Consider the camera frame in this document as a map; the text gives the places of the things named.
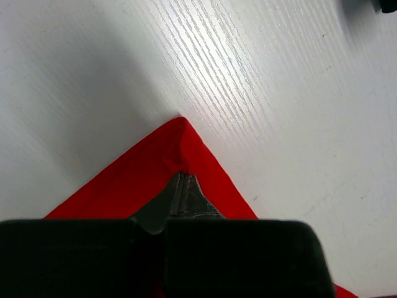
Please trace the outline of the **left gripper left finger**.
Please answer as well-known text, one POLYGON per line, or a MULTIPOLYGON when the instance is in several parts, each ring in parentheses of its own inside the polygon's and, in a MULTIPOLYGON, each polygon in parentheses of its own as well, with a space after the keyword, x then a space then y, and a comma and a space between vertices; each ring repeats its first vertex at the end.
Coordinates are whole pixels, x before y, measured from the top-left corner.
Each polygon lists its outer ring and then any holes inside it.
POLYGON ((123 219, 1 223, 2 297, 141 297, 163 269, 163 229, 184 176, 123 219))

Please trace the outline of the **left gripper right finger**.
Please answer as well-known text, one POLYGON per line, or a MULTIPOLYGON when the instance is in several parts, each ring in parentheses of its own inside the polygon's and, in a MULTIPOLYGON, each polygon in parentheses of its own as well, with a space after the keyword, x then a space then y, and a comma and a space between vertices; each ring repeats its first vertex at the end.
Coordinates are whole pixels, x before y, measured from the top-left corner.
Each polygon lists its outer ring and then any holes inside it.
POLYGON ((177 173, 164 224, 166 297, 335 297, 321 243, 306 223, 227 219, 194 175, 177 173))

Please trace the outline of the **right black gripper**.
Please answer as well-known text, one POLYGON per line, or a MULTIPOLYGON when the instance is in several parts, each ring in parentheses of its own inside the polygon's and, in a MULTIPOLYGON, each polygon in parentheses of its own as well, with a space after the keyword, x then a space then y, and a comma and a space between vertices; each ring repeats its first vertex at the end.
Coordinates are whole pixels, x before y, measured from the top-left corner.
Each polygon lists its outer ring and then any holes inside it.
POLYGON ((396 12, 397 10, 397 0, 374 0, 373 6, 376 12, 382 12, 384 14, 389 14, 396 12))

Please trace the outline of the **red t shirt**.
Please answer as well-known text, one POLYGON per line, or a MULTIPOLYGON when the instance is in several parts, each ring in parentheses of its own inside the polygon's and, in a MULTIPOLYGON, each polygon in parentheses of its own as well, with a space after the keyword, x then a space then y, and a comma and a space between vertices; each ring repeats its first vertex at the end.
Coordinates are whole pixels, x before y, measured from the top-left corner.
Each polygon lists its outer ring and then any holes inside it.
MULTIPOLYGON (((227 219, 259 219, 226 171, 183 117, 166 122, 51 211, 46 219, 123 219, 132 216, 177 173, 194 175, 203 195, 227 219)), ((351 293, 334 284, 335 297, 351 293)), ((164 295, 163 269, 145 293, 164 295)))

